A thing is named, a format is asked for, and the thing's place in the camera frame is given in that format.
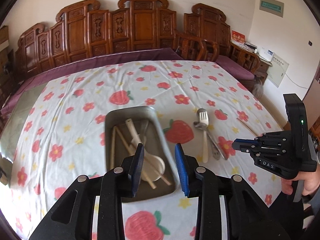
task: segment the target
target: metal tray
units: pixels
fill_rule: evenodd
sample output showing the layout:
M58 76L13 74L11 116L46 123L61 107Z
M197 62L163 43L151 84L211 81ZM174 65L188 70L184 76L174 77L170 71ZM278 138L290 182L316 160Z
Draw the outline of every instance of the metal tray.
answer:
M134 202L150 198L160 197L174 192L179 187L179 176L174 158L169 150L161 125L156 115L156 111L149 106L136 106L111 111L106 116L105 121L105 140L106 140L106 162L107 170L110 170L110 150L112 128L116 125L122 132L128 143L131 142L130 132L125 124L125 120L131 118L138 133L140 133L141 121L148 119L149 125L146 131L147 142L145 149L153 155L159 156L164 160L164 175L172 183L170 186L165 184L162 179L154 181L155 189L141 180L139 190L135 198L122 198L122 202ZM129 156L127 150L116 135L115 143L115 167L120 166L122 160Z

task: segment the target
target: purple seat cushion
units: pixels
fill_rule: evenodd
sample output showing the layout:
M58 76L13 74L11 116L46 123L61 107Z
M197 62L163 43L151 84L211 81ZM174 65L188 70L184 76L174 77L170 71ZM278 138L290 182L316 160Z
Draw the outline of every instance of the purple seat cushion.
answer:
M254 75L234 62L231 58L219 55L216 63L237 80L254 80Z

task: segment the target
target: human hand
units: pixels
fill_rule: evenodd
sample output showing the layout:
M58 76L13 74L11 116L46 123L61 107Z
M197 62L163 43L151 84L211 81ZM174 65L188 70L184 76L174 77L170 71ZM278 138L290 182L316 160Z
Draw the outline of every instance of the human hand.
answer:
M282 192L291 195L293 192L293 188L291 186L292 181L295 180L304 180L304 188L302 195L313 195L316 193L320 186L320 166L318 164L317 169L315 172L305 172L305 171L300 171L294 179L287 180L281 178L281 188Z

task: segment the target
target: green sign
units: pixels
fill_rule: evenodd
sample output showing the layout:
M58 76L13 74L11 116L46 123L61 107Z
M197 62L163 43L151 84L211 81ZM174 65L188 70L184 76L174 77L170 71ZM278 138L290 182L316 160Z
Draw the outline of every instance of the green sign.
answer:
M265 8L274 10L276 12L281 12L281 6L273 4L273 3L261 1L261 7L265 7Z

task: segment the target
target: fork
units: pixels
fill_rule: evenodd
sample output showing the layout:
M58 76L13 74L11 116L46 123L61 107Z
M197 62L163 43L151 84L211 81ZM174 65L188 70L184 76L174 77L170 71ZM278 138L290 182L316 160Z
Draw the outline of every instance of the fork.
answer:
M206 110L204 110L203 112L199 112L199 121L200 123L206 125L206 127L209 125L209 117ZM202 162L207 163L208 160L209 160L209 154L208 154L207 131L203 130Z

